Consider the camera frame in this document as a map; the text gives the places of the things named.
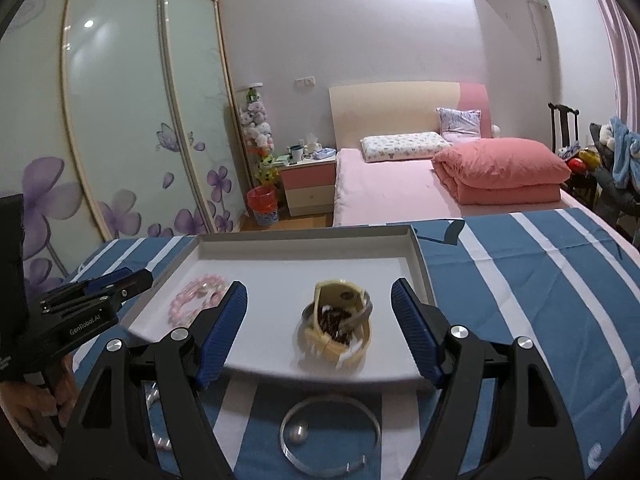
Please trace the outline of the person's left hand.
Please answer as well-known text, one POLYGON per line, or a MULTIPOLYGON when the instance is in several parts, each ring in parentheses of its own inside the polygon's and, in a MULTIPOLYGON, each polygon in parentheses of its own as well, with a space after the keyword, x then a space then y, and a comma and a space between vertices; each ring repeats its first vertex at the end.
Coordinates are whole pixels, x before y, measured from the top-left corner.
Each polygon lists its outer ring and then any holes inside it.
POLYGON ((35 414, 56 416, 65 428, 78 399, 79 390, 73 374, 73 356, 62 361, 63 373, 53 388, 53 393, 27 382, 2 382, 1 399, 6 411, 38 445, 43 445, 44 433, 39 429, 35 414))

